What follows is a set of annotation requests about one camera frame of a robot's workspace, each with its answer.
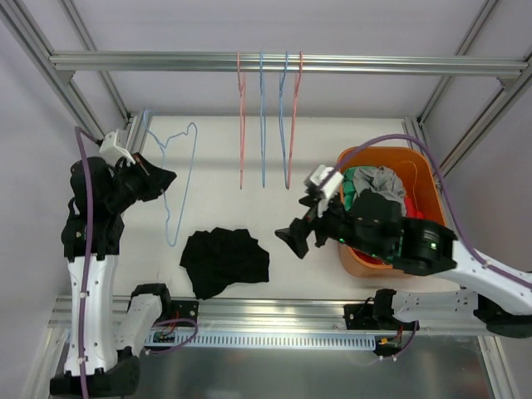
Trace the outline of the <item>green tank top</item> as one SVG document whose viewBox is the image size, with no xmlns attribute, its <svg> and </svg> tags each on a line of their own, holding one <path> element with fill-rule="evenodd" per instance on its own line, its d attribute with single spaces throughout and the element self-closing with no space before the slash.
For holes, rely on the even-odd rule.
<svg viewBox="0 0 532 399">
<path fill-rule="evenodd" d="M 367 188 L 367 180 L 362 172 L 362 167 L 352 167 L 343 173 L 343 204 L 347 211 L 352 208 L 353 201 Z"/>
</svg>

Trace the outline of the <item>grey tank top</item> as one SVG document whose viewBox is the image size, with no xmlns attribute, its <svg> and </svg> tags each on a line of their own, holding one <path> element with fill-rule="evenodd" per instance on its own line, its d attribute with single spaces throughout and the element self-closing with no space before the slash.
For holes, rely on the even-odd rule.
<svg viewBox="0 0 532 399">
<path fill-rule="evenodd" d="M 364 190 L 380 194 L 386 200 L 404 204 L 406 190 L 396 172 L 386 166 L 356 167 L 352 182 L 357 194 Z"/>
</svg>

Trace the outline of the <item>red tank top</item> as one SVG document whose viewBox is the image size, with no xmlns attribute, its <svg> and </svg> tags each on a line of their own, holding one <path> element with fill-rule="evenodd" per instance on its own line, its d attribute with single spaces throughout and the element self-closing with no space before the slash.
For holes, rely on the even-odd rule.
<svg viewBox="0 0 532 399">
<path fill-rule="evenodd" d="M 404 198 L 404 205 L 406 207 L 406 216 L 409 218 L 416 218 L 416 219 L 424 219 L 424 214 L 417 208 L 417 202 L 415 197 L 406 196 Z M 358 250 L 353 250 L 353 253 L 355 253 L 358 258 L 360 258 L 362 261 L 371 264 L 371 265 L 384 265 L 385 263 L 382 262 L 380 259 L 377 259 L 375 257 L 372 257 L 370 255 L 367 255 L 365 253 L 362 253 Z"/>
</svg>

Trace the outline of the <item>black tank top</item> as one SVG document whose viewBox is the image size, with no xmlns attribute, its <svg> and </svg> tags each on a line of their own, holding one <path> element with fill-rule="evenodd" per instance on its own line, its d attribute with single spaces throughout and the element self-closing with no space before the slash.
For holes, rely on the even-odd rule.
<svg viewBox="0 0 532 399">
<path fill-rule="evenodd" d="M 180 266 L 197 299 L 209 299 L 234 283 L 267 283 L 269 252 L 247 229 L 196 231 L 188 239 Z"/>
</svg>

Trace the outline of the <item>blue hanger of green top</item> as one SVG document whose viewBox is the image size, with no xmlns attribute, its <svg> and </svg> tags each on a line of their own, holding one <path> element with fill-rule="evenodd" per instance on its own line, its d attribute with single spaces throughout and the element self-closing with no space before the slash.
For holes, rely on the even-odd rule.
<svg viewBox="0 0 532 399">
<path fill-rule="evenodd" d="M 259 53 L 259 134 L 260 134 L 260 159 L 261 159 L 261 185 L 266 185 L 266 133 L 267 122 L 264 114 L 265 107 L 265 81 L 264 81 L 264 54 Z"/>
</svg>

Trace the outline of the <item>pink hanger of grey top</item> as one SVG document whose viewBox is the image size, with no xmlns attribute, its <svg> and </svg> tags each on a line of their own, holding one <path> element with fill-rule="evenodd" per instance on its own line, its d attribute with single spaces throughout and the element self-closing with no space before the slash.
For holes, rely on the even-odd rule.
<svg viewBox="0 0 532 399">
<path fill-rule="evenodd" d="M 246 76 L 241 69 L 240 52 L 237 53 L 237 80 L 239 89 L 239 188 L 243 189 L 246 134 Z"/>
</svg>

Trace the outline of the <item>blue hanger of red top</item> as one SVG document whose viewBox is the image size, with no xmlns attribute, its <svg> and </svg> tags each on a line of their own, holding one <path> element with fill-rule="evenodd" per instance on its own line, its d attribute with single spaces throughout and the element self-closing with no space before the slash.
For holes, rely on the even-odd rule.
<svg viewBox="0 0 532 399">
<path fill-rule="evenodd" d="M 279 138 L 280 138 L 281 151 L 282 151 L 284 187 L 286 190 L 289 189 L 289 184 L 288 184 L 288 152 L 287 152 L 287 141 L 286 141 L 286 135 L 285 135 L 285 129 L 284 129 L 283 94 L 284 94 L 286 76 L 288 74 L 288 61 L 289 61 L 289 55 L 287 52 L 285 52 L 283 71 L 281 72 L 279 76 L 279 80 L 278 80 L 278 131 L 279 131 Z"/>
</svg>

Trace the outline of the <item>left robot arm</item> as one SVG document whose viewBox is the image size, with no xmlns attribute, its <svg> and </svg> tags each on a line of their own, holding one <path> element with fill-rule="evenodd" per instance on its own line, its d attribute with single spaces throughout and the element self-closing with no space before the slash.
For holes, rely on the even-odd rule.
<svg viewBox="0 0 532 399">
<path fill-rule="evenodd" d="M 153 325 L 170 321 L 173 306 L 165 284 L 141 284 L 126 318 L 113 326 L 122 215 L 138 201 L 158 199 L 175 178 L 139 153 L 113 163 L 86 157 L 71 166 L 73 196 L 61 235 L 71 284 L 71 342 L 63 373 L 49 383 L 51 395 L 102 398 L 136 391 L 145 339 Z"/>
</svg>

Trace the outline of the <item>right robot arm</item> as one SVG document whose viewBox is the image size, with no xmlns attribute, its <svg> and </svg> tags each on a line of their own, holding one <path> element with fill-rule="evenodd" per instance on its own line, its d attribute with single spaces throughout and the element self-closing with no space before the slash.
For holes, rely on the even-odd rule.
<svg viewBox="0 0 532 399">
<path fill-rule="evenodd" d="M 331 239 L 405 274 L 459 285 L 443 293 L 377 290 L 371 318 L 378 328 L 425 320 L 464 321 L 482 324 L 487 332 L 502 337 L 530 337 L 530 273 L 468 249 L 442 224 L 407 218 L 397 202 L 369 190 L 349 209 L 338 196 L 329 200 L 326 209 L 312 195 L 299 201 L 308 207 L 307 213 L 275 232 L 299 258 L 307 254 L 308 236 L 313 234 L 316 247 Z"/>
</svg>

